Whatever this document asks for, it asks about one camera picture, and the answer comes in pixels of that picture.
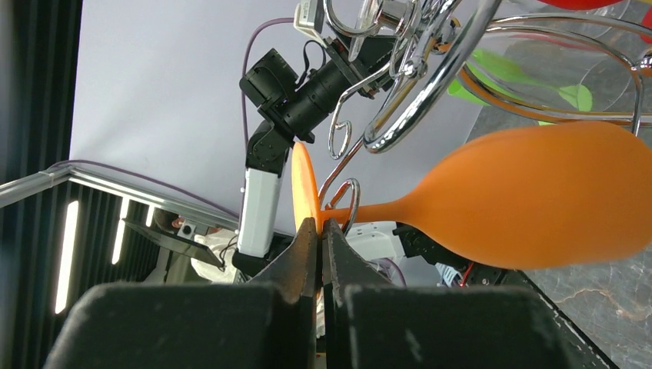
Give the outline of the red plastic wine glass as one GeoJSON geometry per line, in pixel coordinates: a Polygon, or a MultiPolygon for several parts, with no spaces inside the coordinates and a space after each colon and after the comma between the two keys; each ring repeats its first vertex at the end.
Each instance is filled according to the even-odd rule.
{"type": "MultiPolygon", "coordinates": [[[[552,5],[557,8],[562,8],[566,10],[572,10],[572,11],[588,11],[588,10],[595,10],[599,8],[605,8],[605,7],[610,7],[612,5],[620,4],[625,1],[618,1],[618,0],[541,0],[539,2],[542,2],[546,5],[552,5]]],[[[645,16],[643,17],[643,20],[641,22],[641,25],[644,27],[647,27],[651,29],[651,1],[648,0],[642,0],[642,1],[634,1],[634,2],[639,2],[642,4],[649,5],[649,8],[645,16]]]]}

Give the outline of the green plastic wine glass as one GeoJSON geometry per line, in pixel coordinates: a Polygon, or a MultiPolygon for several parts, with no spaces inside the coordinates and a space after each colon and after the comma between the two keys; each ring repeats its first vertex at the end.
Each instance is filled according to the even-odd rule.
{"type": "Polygon", "coordinates": [[[472,62],[467,63],[471,72],[485,85],[502,94],[524,100],[524,92],[516,88],[517,85],[524,85],[553,91],[578,111],[591,111],[593,108],[593,95],[582,84],[561,87],[546,84],[526,74],[518,63],[484,48],[476,48],[471,57],[472,62]]]}

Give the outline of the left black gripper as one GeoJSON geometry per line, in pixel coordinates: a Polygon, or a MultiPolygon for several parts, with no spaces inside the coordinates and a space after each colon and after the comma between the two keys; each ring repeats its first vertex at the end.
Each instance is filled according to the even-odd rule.
{"type": "Polygon", "coordinates": [[[384,67],[390,60],[395,38],[386,35],[372,36],[363,42],[358,56],[350,61],[352,38],[342,35],[327,37],[325,65],[325,91],[328,98],[338,98],[347,88],[357,84],[384,67]]]}

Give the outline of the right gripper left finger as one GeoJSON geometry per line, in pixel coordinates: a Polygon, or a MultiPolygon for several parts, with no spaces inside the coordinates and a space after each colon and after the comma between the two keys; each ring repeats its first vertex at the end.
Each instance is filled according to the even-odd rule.
{"type": "Polygon", "coordinates": [[[47,368],[312,368],[318,233],[243,284],[101,284],[73,306],[47,368]]]}

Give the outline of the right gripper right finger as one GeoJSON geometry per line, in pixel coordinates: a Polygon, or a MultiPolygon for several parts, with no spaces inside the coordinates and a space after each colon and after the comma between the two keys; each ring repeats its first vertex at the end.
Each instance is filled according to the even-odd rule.
{"type": "Polygon", "coordinates": [[[469,288],[398,287],[333,220],[322,249],[330,368],[614,367],[522,271],[469,288]]]}

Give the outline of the orange plastic wine glass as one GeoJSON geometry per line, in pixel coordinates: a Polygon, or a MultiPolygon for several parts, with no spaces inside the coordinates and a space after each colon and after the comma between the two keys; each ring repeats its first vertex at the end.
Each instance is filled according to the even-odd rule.
{"type": "Polygon", "coordinates": [[[396,221],[509,269],[628,258],[651,243],[651,149],[604,121],[510,128],[452,151],[408,194],[323,210],[307,149],[291,156],[294,220],[396,221]]]}

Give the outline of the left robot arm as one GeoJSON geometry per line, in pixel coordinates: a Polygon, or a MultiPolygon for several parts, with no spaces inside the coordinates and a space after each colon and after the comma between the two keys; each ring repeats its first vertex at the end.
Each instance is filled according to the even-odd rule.
{"type": "Polygon", "coordinates": [[[290,150],[296,141],[314,143],[313,129],[334,112],[342,94],[361,82],[361,96],[373,98],[388,90],[389,77],[381,72],[370,77],[389,61],[394,39],[373,36],[362,46],[358,58],[347,61],[352,40],[343,35],[327,38],[323,48],[325,63],[298,73],[281,54],[271,48],[255,62],[239,81],[246,98],[263,120],[248,139],[245,152],[245,187],[238,249],[233,265],[253,277],[280,253],[274,239],[274,220],[281,180],[290,150]]]}

